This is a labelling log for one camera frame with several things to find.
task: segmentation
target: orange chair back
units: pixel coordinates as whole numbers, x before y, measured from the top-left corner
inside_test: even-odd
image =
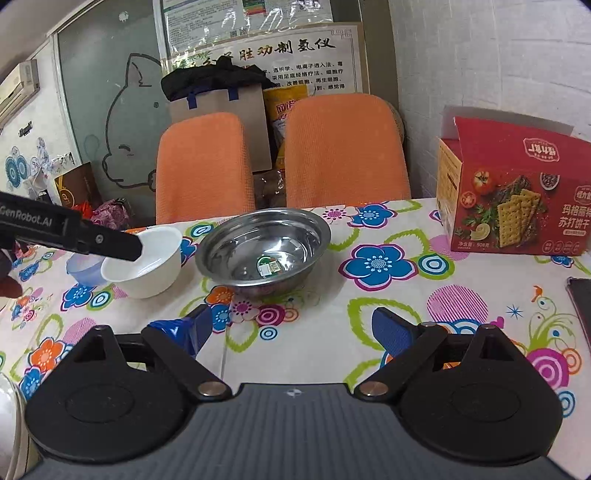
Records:
[[[198,116],[164,132],[156,173],[157,224],[254,210],[244,127],[236,115]]]
[[[394,115],[364,93],[321,95],[291,108],[285,133],[287,206],[409,199]]]

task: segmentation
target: smartphone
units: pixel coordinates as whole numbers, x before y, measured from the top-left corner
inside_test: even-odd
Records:
[[[591,349],[591,278],[567,278],[566,290],[583,326],[587,345]]]

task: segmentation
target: yellow snack bag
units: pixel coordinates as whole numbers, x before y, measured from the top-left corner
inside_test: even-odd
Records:
[[[262,91],[262,97],[265,101],[267,117],[273,127],[275,141],[279,146],[275,168],[285,170],[284,140],[287,114],[294,103],[308,97],[308,87],[306,85],[294,85],[291,87],[269,88]]]

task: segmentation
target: air conditioner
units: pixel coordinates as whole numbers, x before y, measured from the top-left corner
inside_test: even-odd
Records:
[[[0,131],[38,91],[37,61],[28,60],[18,64],[0,85]]]

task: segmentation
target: tomato image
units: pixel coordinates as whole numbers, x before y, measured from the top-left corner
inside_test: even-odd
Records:
[[[470,191],[462,193],[460,203],[466,209],[474,207],[476,204],[476,194]]]
[[[496,184],[491,173],[485,170],[477,171],[472,179],[474,190],[480,195],[488,195],[495,190]]]

